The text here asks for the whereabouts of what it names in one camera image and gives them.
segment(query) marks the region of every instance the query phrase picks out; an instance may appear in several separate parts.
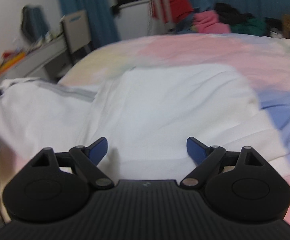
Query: pink blanket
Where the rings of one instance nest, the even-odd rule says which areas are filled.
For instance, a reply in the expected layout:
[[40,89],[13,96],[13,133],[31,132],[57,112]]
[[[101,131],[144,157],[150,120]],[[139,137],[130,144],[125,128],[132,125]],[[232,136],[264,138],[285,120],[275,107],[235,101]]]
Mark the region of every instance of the pink blanket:
[[215,11],[205,11],[194,15],[194,26],[198,33],[231,33],[228,24],[219,22]]

